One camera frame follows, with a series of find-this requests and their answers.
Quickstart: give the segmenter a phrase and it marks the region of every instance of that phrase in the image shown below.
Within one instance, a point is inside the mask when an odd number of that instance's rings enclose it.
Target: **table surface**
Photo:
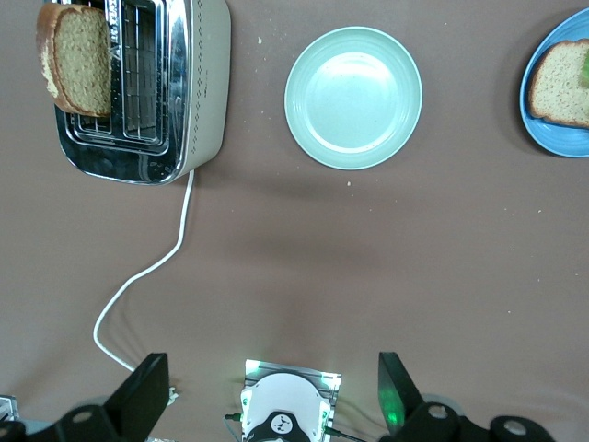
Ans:
[[[181,395],[156,435],[229,440],[247,358],[343,375],[336,426],[385,433],[379,351],[478,425],[520,414],[560,442],[589,435],[589,163],[525,132],[529,57],[580,0],[227,2],[225,141],[197,170],[185,243],[108,316],[136,364],[167,352]],[[128,372],[92,342],[97,315],[178,235],[186,179],[90,178],[62,154],[35,52],[37,0],[0,16],[0,394],[55,420]],[[359,25],[401,41],[423,108],[409,142],[340,171],[290,135],[283,91],[301,51]]]

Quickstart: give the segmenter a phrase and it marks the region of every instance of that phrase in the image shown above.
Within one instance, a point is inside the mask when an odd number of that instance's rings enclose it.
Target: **toaster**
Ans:
[[[110,116],[55,107],[59,141],[74,166],[108,180],[158,185],[217,154],[231,50],[224,0],[61,3],[103,9],[110,28]]]

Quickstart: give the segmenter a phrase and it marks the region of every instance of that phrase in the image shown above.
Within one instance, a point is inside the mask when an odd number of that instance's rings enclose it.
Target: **bread crust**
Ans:
[[[530,87],[527,92],[528,110],[533,117],[541,118],[543,120],[546,120],[547,122],[554,122],[556,124],[562,124],[565,126],[575,126],[575,127],[583,127],[583,128],[589,129],[589,122],[578,122],[578,121],[573,122],[570,120],[560,119],[558,116],[546,115],[546,114],[538,111],[538,109],[535,107],[535,103],[534,103],[534,96],[537,92],[537,82],[540,78],[540,73],[541,73],[542,68],[544,67],[544,63],[546,62],[546,60],[548,59],[550,54],[558,47],[575,46],[580,43],[581,44],[589,44],[589,39],[580,39],[578,41],[570,41],[570,40],[559,41],[558,43],[552,45],[547,51],[545,51],[542,54],[542,56],[540,57],[539,61],[536,63],[536,66],[534,68],[533,75],[532,75],[532,82],[531,82]]]
[[[66,14],[80,14],[92,10],[84,5],[60,5],[46,3],[37,16],[37,53],[47,90],[52,95],[55,105],[64,112],[79,113],[91,117],[106,117],[109,113],[96,113],[76,106],[64,91],[59,68],[55,60],[55,34]]]

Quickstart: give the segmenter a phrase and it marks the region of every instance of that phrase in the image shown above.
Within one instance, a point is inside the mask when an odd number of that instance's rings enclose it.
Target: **blue plate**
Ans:
[[[386,33],[336,29],[294,63],[284,109],[294,139],[316,161],[366,169],[409,140],[422,109],[422,82],[410,54]]]
[[[589,157],[589,131],[545,122],[530,115],[527,111],[527,83],[536,62],[550,46],[563,40],[577,41],[587,38],[589,38],[589,8],[564,20],[542,41],[525,69],[524,80],[520,87],[519,108],[527,131],[539,145],[563,157]]]

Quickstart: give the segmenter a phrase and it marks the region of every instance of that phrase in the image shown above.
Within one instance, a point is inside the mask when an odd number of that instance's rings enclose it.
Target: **white power cord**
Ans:
[[[94,324],[94,343],[107,356],[109,356],[115,362],[117,362],[117,363],[121,364],[122,366],[124,366],[125,368],[127,368],[129,371],[134,371],[135,370],[135,367],[133,367],[131,364],[125,362],[120,357],[116,356],[111,350],[109,350],[100,341],[100,338],[98,336],[98,332],[100,331],[100,326],[102,325],[102,321],[104,320],[104,318],[107,316],[107,313],[109,313],[109,311],[112,308],[112,306],[114,306],[114,304],[119,300],[119,298],[122,296],[122,294],[125,292],[125,290],[129,287],[129,285],[131,285],[132,283],[134,283],[138,279],[143,278],[144,276],[146,276],[147,274],[151,273],[152,271],[154,271],[155,269],[157,269],[158,267],[160,267],[162,264],[164,264],[165,262],[167,262],[167,260],[169,260],[172,256],[174,256],[174,254],[176,254],[176,252],[181,247],[182,241],[184,240],[184,230],[186,228],[186,217],[187,217],[187,214],[188,214],[188,205],[189,205],[189,202],[191,200],[192,184],[193,183],[194,183],[194,170],[191,170],[189,172],[189,175],[188,175],[188,182],[186,183],[186,191],[184,193],[184,202],[182,204],[182,212],[180,214],[180,228],[179,228],[179,233],[178,233],[178,241],[176,242],[176,245],[174,246],[174,248],[172,250],[170,250],[167,253],[167,255],[164,256],[161,260],[159,260],[155,264],[151,265],[150,267],[146,268],[142,272],[140,272],[140,273],[132,276],[131,278],[129,278],[121,286],[121,288],[119,289],[119,291],[117,293],[115,293],[114,296],[110,299],[110,301],[106,305],[106,307],[104,309],[102,309],[102,312],[100,313],[100,315],[98,316],[98,319],[96,320],[96,324]],[[170,388],[170,395],[169,395],[168,405],[170,405],[172,402],[174,402],[174,400],[176,400],[177,397],[178,397],[178,394],[174,392],[174,388],[173,387]]]

